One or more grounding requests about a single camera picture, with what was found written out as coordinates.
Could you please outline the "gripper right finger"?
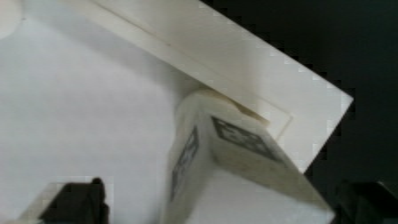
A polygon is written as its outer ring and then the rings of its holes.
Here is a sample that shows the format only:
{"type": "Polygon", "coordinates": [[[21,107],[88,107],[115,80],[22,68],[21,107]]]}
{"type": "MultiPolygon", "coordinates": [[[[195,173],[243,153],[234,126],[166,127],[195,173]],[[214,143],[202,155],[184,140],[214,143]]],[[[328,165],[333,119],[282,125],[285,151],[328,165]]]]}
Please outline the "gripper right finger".
{"type": "Polygon", "coordinates": [[[335,188],[331,224],[398,224],[398,182],[347,182],[335,188]]]}

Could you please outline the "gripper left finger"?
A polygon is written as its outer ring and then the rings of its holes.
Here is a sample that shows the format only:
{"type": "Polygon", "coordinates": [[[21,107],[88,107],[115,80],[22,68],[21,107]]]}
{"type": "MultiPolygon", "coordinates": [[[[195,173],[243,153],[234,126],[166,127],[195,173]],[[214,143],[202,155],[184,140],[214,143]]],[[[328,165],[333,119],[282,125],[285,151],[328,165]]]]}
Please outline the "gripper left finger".
{"type": "Polygon", "coordinates": [[[22,214],[1,224],[109,224],[104,184],[49,183],[22,214]]]}

